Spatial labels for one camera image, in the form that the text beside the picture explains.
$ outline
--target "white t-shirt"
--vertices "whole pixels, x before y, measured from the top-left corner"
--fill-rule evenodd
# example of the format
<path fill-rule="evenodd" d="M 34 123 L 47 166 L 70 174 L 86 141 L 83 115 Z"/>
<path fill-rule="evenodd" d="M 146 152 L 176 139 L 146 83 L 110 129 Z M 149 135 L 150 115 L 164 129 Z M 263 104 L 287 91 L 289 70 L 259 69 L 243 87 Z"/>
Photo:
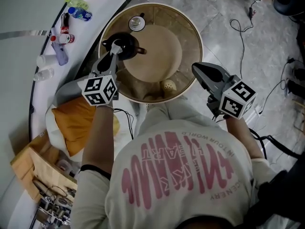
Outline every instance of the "white t-shirt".
<path fill-rule="evenodd" d="M 173 229 L 198 216 L 241 224 L 255 203 L 254 184 L 275 173 L 267 160 L 251 160 L 228 132 L 186 126 L 162 130 L 160 124 L 131 141 L 117 155 L 110 181 L 82 171 L 72 228 Z"/>

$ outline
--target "green object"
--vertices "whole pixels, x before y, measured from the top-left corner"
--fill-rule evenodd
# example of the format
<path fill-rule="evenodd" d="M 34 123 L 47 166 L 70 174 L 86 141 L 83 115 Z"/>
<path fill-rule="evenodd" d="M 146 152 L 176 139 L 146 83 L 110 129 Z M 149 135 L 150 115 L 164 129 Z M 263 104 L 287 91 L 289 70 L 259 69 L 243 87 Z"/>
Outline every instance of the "green object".
<path fill-rule="evenodd" d="M 89 5 L 84 0 L 65 0 L 68 7 L 79 7 L 87 10 Z"/>

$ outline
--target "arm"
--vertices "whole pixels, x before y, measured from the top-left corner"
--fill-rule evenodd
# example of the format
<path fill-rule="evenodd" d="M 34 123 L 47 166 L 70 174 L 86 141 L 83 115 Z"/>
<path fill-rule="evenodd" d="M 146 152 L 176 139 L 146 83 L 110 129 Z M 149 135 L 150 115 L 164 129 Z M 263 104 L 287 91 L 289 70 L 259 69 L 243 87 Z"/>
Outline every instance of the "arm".
<path fill-rule="evenodd" d="M 99 106 L 84 148 L 82 165 L 93 165 L 111 174 L 113 159 L 113 110 Z"/>
<path fill-rule="evenodd" d="M 90 134 L 82 156 L 82 165 L 93 165 L 111 174 L 113 165 L 113 110 L 96 108 Z M 94 170 L 81 171 L 73 202 L 71 225 L 74 229 L 101 229 L 107 223 L 105 199 L 109 178 Z"/>
<path fill-rule="evenodd" d="M 228 132 L 235 136 L 247 149 L 250 158 L 264 158 L 261 149 L 256 140 L 253 138 L 244 119 L 237 120 L 235 118 L 226 119 Z"/>
<path fill-rule="evenodd" d="M 235 136 L 247 149 L 252 161 L 253 177 L 256 179 L 256 187 L 260 187 L 264 182 L 269 182 L 276 173 L 270 168 L 269 162 L 264 158 L 256 140 L 244 119 L 226 119 L 228 132 Z"/>

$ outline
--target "pink graphic print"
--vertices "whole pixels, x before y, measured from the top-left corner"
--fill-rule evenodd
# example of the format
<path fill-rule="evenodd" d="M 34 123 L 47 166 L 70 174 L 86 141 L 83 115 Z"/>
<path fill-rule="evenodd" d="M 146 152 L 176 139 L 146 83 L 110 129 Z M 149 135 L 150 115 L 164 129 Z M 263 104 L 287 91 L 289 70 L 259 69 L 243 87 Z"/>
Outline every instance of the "pink graphic print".
<path fill-rule="evenodd" d="M 202 178 L 201 178 L 200 168 L 199 168 L 198 161 L 197 161 L 197 158 L 196 158 L 195 150 L 193 149 L 193 145 L 192 145 L 190 139 L 187 136 L 184 136 L 184 140 L 186 141 L 186 143 L 188 144 L 188 146 L 190 148 L 189 150 L 190 150 L 190 154 L 191 154 L 191 157 L 192 157 L 192 162 L 193 162 L 193 165 L 195 166 L 197 179 L 198 179 L 198 183 L 199 183 L 199 191 L 202 194 L 202 193 L 205 192 L 205 189 L 204 189 L 203 181 L 202 181 Z"/>
<path fill-rule="evenodd" d="M 151 147 L 151 151 L 153 153 L 154 162 L 158 171 L 158 175 L 160 177 L 160 183 L 162 187 L 162 191 L 166 196 L 169 196 L 170 190 L 169 190 L 169 184 L 168 184 L 168 178 L 166 174 L 166 165 L 164 160 L 164 149 L 165 144 L 162 140 L 161 135 L 155 136 L 155 141 L 157 148 L 155 148 L 155 145 L 153 143 L 153 139 L 149 138 L 148 142 Z"/>
<path fill-rule="evenodd" d="M 214 178 L 219 187 L 225 188 L 227 179 L 234 173 L 227 158 L 218 151 L 215 152 L 210 144 L 206 144 L 209 153 L 209 163 L 197 139 L 184 136 L 184 142 L 189 148 L 184 149 L 175 132 L 165 132 L 165 141 L 161 135 L 148 139 L 148 144 L 141 145 L 141 161 L 137 155 L 131 158 L 131 167 L 125 168 L 122 175 L 122 192 L 127 193 L 130 204 L 136 202 L 138 207 L 143 203 L 146 209 L 152 206 L 151 189 L 154 188 L 154 197 L 161 199 L 163 195 L 170 195 L 169 178 L 175 190 L 193 190 L 193 175 L 190 164 L 196 171 L 199 192 L 205 193 L 203 179 L 207 188 L 215 185 Z M 189 164 L 186 153 L 192 162 Z M 225 169 L 226 178 L 222 177 L 221 168 Z"/>

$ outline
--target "person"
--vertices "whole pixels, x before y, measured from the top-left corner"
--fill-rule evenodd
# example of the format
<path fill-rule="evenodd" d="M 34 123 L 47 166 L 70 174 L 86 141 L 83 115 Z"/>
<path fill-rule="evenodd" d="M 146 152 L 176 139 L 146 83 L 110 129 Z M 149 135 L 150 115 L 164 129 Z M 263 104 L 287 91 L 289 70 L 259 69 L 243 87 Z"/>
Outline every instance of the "person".
<path fill-rule="evenodd" d="M 174 92 L 172 81 L 162 84 Z M 149 107 L 113 157 L 113 108 L 96 108 L 71 212 L 72 229 L 229 229 L 275 172 L 244 119 L 228 131 L 185 98 Z"/>

